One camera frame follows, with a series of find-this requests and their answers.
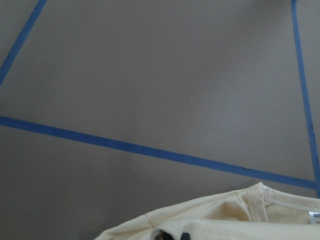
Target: fabric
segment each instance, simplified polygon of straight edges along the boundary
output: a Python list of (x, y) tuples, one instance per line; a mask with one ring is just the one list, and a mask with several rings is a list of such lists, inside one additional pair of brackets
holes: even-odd
[(320, 199), (260, 182), (156, 209), (104, 231), (96, 240), (320, 240), (320, 224), (311, 224), (309, 212), (320, 212)]

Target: shirt seam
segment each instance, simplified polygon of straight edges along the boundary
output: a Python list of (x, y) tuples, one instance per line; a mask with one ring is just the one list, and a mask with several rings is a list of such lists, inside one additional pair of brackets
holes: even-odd
[(279, 201), (279, 200), (275, 200), (275, 199), (272, 199), (268, 196), (263, 196), (264, 199), (270, 203), (273, 203), (273, 204), (277, 204), (277, 205), (280, 205), (280, 206), (283, 206), (283, 207), (287, 207), (287, 208), (290, 208), (290, 209), (297, 209), (297, 210), (304, 210), (304, 211), (313, 211), (313, 212), (319, 212), (320, 211), (320, 208), (316, 208), (316, 207), (308, 207), (308, 206), (299, 206), (299, 205), (294, 205), (294, 204), (290, 204), (290, 203), (286, 203), (286, 202), (283, 202), (283, 201)]
[(248, 203), (249, 213), (251, 215), (251, 220), (252, 220), (252, 222), (256, 222), (257, 218), (256, 218), (255, 208), (254, 208), (252, 200), (251, 200), (251, 193), (248, 192), (247, 190), (245, 190), (245, 195), (247, 198), (247, 203)]
[(151, 227), (152, 227), (152, 228), (154, 228), (154, 226), (153, 226), (153, 224), (152, 224), (152, 222), (151, 222), (151, 220), (150, 220), (149, 216), (148, 216), (147, 214), (144, 214), (144, 215), (145, 215), (145, 216), (146, 216), (146, 218), (148, 219), (148, 221), (149, 221), (149, 223), (150, 223)]

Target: blue tape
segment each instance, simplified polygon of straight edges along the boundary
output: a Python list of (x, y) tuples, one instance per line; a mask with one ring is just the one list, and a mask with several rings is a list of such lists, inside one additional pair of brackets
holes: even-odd
[(22, 45), (26, 41), (32, 27), (34, 26), (38, 16), (40, 15), (44, 5), (46, 4), (47, 0), (39, 0), (36, 4), (33, 12), (31, 13), (28, 21), (24, 25), (23, 29), (21, 30), (19, 36), (15, 40), (8, 56), (4, 60), (1, 68), (0, 68), (0, 86), (5, 80), (11, 65), (14, 63), (14, 60), (16, 59), (16, 56), (18, 55)]
[(316, 137), (315, 137), (313, 121), (312, 121), (304, 60), (302, 56), (302, 49), (301, 49), (301, 42), (300, 42), (300, 35), (299, 35), (299, 28), (298, 28), (297, 0), (292, 0), (291, 11), (292, 11), (295, 50), (296, 50), (296, 57), (297, 57), (297, 63), (299, 68), (300, 84), (301, 84), (301, 91), (302, 91), (302, 98), (303, 98), (304, 115), (305, 115), (305, 122), (306, 122), (306, 127), (308, 132), (309, 146), (311, 151), (312, 166), (313, 166), (313, 172), (314, 172), (315, 190), (316, 190), (317, 197), (320, 199), (319, 157), (318, 157), (317, 143), (316, 143)]
[(172, 151), (161, 150), (157, 148), (137, 145), (124, 141), (113, 140), (110, 138), (89, 135), (85, 133), (65, 130), (57, 127), (41, 125), (37, 123), (12, 119), (4, 116), (0, 116), (0, 125), (10, 127), (14, 129), (26, 130), (33, 133), (49, 135), (62, 139), (68, 139), (78, 141), (82, 143), (102, 146), (111, 149), (117, 149), (135, 154), (141, 154), (145, 156), (155, 157), (159, 159), (170, 160), (174, 162), (190, 164), (207, 169), (213, 169), (223, 171), (232, 174), (238, 174), (242, 176), (252, 177), (256, 179), (262, 179), (282, 184), (293, 185), (297, 187), (315, 189), (315, 183), (313, 181), (303, 180), (295, 177), (279, 175), (266, 171), (259, 171), (253, 169), (247, 169), (241, 166), (231, 165), (223, 162), (208, 160), (200, 157), (189, 156)]

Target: painter's tape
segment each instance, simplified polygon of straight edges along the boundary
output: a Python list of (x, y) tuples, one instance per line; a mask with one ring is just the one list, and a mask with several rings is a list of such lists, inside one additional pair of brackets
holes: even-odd
[(49, 135), (53, 137), (74, 140), (82, 143), (122, 150), (130, 153), (141, 154), (145, 156), (155, 157), (159, 159), (170, 160), (174, 162), (190, 164), (207, 169), (213, 169), (223, 171), (232, 174), (238, 174), (242, 176), (252, 177), (256, 179), (268, 180), (272, 182), (293, 185), (297, 187), (315, 189), (315, 183), (313, 181), (303, 180), (295, 177), (284, 176), (266, 171), (259, 171), (254, 169), (247, 169), (237, 165), (231, 165), (223, 162), (213, 161), (205, 158), (185, 155), (172, 151), (161, 150), (153, 147), (137, 145), (129, 142), (118, 141), (110, 138), (89, 135), (76, 131), (70, 131), (57, 127), (12, 119), (4, 116), (0, 116), (0, 125), (26, 130), (38, 134)]
[(294, 41), (295, 41), (295, 50), (296, 57), (299, 68), (299, 76), (300, 76), (300, 84), (303, 98), (303, 106), (304, 106), (304, 115), (305, 122), (308, 131), (309, 145), (311, 151), (312, 158), (312, 166), (314, 172), (314, 180), (315, 180), (315, 190), (317, 197), (320, 199), (320, 167), (319, 167), (319, 157), (317, 150), (316, 137), (313, 127), (312, 114), (309, 102), (304, 60), (302, 56), (302, 49), (300, 43), (300, 35), (298, 28), (298, 18), (297, 18), (297, 0), (292, 0), (291, 2), (291, 11), (292, 11), (292, 23), (293, 23), (293, 33), (294, 33)]
[(37, 18), (39, 17), (44, 5), (46, 4), (47, 0), (39, 0), (38, 3), (36, 4), (33, 12), (31, 13), (28, 21), (26, 22), (26, 24), (24, 25), (24, 27), (22, 28), (19, 36), (17, 37), (17, 39), (15, 40), (8, 56), (6, 57), (6, 59), (4, 60), (1, 68), (0, 68), (0, 86), (3, 83), (3, 81), (5, 80), (11, 65), (14, 63), (14, 60), (16, 59), (16, 56), (18, 55), (22, 45), (24, 44), (24, 42), (26, 41), (32, 27), (34, 26)]

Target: shirt label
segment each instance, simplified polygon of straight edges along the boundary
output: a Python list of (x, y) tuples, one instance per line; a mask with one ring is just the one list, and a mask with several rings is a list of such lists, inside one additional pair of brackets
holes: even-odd
[(310, 224), (320, 226), (320, 212), (309, 211)]

